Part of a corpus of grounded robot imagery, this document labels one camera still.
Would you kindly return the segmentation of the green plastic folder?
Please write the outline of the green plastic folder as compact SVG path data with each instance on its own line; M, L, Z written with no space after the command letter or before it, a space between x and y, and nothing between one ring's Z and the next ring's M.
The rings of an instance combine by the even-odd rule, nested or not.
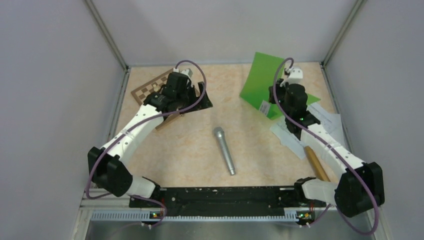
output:
M278 106L268 102L272 95L269 87L272 86L275 72L283 61L284 59L281 57L256 52L246 82L239 95L254 109L271 120L278 119L283 115Z

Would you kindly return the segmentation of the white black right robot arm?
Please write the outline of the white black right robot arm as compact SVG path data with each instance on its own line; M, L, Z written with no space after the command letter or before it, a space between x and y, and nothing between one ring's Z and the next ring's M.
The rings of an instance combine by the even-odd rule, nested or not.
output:
M308 110L308 94L300 84L303 72L286 68L269 87L269 99L283 111L283 129L310 147L338 177L332 183L315 177L295 183L293 200L307 206L312 200L335 205L346 217L354 217L385 203L383 170L376 163L366 163L347 150Z

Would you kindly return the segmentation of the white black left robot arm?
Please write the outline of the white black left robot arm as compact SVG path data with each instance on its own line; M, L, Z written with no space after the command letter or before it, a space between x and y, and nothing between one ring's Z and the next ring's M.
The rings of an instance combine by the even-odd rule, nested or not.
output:
M206 86L207 81L203 80L195 87L189 69L174 68L167 81L144 99L135 116L115 137L88 152L88 182L116 197L136 195L147 206L156 206L161 198L156 183L130 173L129 162L145 138L170 116L211 108Z

